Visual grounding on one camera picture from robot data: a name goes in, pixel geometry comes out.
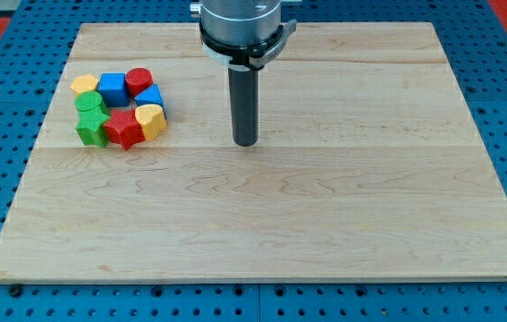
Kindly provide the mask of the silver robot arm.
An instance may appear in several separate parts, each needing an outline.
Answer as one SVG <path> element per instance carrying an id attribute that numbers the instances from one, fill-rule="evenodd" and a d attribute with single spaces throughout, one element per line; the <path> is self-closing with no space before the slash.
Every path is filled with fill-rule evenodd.
<path id="1" fill-rule="evenodd" d="M 262 70 L 297 29 L 296 20 L 282 21 L 281 0 L 198 0 L 190 14 L 205 53 L 235 72 Z"/>

